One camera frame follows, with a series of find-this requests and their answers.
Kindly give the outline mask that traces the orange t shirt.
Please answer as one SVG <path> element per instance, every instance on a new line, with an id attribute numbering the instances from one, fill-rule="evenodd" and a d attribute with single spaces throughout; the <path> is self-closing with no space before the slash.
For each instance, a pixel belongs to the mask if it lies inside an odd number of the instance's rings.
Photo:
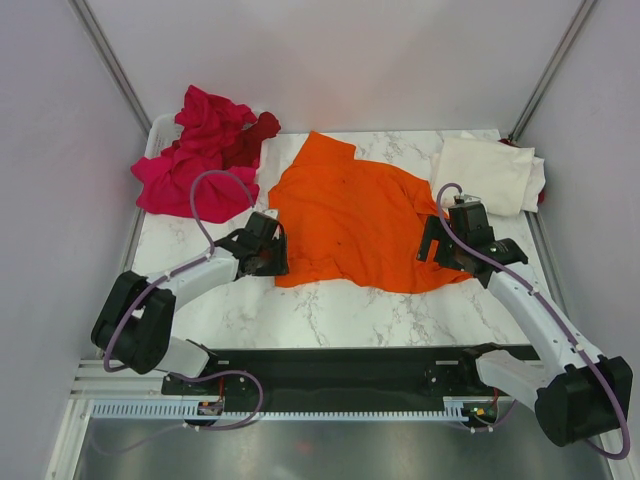
<path id="1" fill-rule="evenodd" d="M 422 294 L 467 280 L 417 259 L 426 221 L 437 212 L 429 183 L 355 153 L 351 144 L 312 132 L 269 191 L 287 235 L 289 272 L 276 286 L 345 279 Z"/>

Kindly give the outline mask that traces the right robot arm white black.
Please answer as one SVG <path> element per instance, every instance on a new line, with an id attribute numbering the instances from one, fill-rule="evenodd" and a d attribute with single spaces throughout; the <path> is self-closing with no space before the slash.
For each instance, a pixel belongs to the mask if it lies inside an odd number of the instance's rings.
<path id="1" fill-rule="evenodd" d="M 528 257 L 512 239 L 498 240 L 479 201 L 459 196 L 447 215 L 427 218 L 417 253 L 478 280 L 510 313 L 541 364 L 534 367 L 486 343 L 462 353 L 458 381 L 477 394 L 495 388 L 530 409 L 547 436 L 563 447 L 612 430 L 630 448 L 627 416 L 633 372 L 588 341 L 542 288 Z"/>

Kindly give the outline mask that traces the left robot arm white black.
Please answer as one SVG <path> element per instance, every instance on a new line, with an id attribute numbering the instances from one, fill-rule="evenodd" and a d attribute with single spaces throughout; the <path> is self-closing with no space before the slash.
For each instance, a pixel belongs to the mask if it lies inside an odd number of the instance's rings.
<path id="1" fill-rule="evenodd" d="M 195 257 L 149 275 L 121 273 L 98 315 L 92 343 L 104 352 L 108 373 L 130 369 L 175 374 L 198 393 L 219 382 L 210 354 L 173 335 L 175 314 L 205 293 L 248 276 L 289 272 L 287 237 L 276 216 L 253 212 L 244 227 L 217 239 Z"/>

